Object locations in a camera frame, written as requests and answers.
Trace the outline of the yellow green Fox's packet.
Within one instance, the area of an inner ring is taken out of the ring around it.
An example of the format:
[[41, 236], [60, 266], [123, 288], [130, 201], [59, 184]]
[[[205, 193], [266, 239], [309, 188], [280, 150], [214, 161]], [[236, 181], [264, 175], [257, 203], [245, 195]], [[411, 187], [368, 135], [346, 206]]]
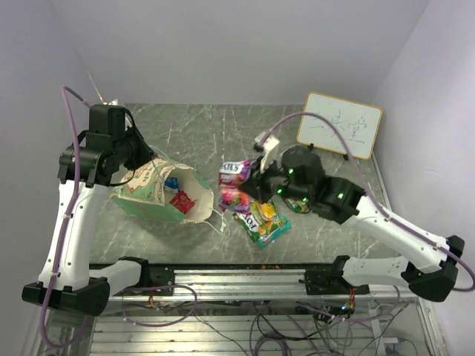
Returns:
[[279, 213], [275, 204], [270, 201], [260, 204], [251, 201], [248, 213], [233, 213], [233, 217], [243, 227], [252, 242], [257, 244], [260, 236], [270, 233], [279, 223]]
[[309, 206], [306, 202], [300, 200], [287, 199], [289, 208], [297, 214], [308, 214], [310, 212]]

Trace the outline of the purple berries Fox's packet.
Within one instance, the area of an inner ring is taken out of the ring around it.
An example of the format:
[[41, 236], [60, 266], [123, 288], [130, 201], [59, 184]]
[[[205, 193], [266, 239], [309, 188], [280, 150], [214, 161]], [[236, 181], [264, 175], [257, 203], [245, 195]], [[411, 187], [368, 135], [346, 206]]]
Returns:
[[239, 190], [239, 186], [248, 180], [251, 174], [252, 159], [238, 162], [224, 162], [219, 173], [219, 206], [222, 211], [248, 213], [250, 197]]

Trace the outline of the green printed paper bag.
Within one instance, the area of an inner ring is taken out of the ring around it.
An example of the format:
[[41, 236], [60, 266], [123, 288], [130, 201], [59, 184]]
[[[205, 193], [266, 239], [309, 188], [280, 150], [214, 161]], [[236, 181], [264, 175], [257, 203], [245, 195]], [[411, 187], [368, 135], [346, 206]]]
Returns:
[[111, 199], [127, 215], [143, 220], [209, 224], [209, 218], [218, 213], [212, 187], [193, 167], [156, 147], [152, 150], [157, 156], [126, 174], [112, 190]]

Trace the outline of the red pink snack packet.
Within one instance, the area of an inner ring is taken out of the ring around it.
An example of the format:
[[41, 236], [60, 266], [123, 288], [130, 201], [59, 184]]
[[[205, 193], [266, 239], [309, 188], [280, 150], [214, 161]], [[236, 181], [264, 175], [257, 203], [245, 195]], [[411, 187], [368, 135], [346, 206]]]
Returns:
[[182, 214], [187, 214], [196, 205], [197, 200], [189, 198], [185, 191], [178, 191], [170, 200], [170, 204]]

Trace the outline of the teal red Fox's packet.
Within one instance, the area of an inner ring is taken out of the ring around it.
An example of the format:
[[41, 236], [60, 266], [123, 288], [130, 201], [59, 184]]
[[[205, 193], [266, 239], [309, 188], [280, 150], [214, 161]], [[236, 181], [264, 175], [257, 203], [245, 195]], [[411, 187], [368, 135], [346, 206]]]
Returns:
[[278, 226], [270, 233], [260, 236], [257, 240], [258, 246], [260, 248], [268, 246], [269, 244], [273, 243], [278, 237], [280, 237], [283, 233], [288, 231], [290, 228], [290, 221], [285, 216], [280, 214]]

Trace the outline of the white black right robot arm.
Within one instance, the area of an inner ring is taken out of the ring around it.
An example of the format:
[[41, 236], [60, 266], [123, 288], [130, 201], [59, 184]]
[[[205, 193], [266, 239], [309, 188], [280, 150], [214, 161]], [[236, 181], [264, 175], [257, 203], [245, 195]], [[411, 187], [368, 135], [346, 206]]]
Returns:
[[304, 147], [286, 150], [280, 162], [265, 170], [261, 162], [258, 158], [250, 165], [240, 191], [258, 202], [273, 196], [305, 202], [320, 218], [362, 230], [399, 253], [380, 259], [336, 257], [327, 275], [332, 291], [340, 294], [371, 284], [397, 286], [438, 303], [454, 291], [463, 239], [440, 237], [403, 220], [373, 202], [355, 183], [326, 174], [320, 157]]

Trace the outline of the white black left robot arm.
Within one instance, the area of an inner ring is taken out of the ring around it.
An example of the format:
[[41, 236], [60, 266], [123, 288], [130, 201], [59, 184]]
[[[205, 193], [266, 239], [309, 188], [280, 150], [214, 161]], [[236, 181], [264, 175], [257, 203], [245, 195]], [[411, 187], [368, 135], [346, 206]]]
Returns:
[[91, 241], [99, 209], [121, 167], [135, 174], [152, 161], [153, 150], [131, 112], [118, 105], [93, 105], [89, 126], [74, 137], [59, 157], [59, 208], [50, 250], [38, 280], [22, 290], [22, 300], [37, 306], [99, 316], [109, 297], [130, 289], [144, 294], [151, 287], [150, 267], [139, 257], [121, 257], [92, 270]]

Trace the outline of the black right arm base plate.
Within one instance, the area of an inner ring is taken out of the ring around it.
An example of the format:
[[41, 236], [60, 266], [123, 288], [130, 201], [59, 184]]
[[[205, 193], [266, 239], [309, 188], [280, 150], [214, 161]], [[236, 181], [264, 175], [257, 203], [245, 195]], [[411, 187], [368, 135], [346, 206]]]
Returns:
[[351, 286], [342, 276], [334, 274], [327, 264], [306, 269], [298, 282], [304, 285], [307, 295], [350, 295], [351, 289], [356, 295], [370, 292], [368, 285]]

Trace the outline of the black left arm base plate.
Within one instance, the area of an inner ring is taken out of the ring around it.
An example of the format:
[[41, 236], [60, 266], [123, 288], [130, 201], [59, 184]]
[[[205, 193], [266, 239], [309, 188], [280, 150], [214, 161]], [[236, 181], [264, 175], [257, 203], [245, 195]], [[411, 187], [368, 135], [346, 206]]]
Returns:
[[175, 273], [171, 267], [150, 267], [148, 282], [139, 282], [136, 286], [124, 289], [123, 293], [152, 294], [157, 296], [172, 296], [174, 292]]

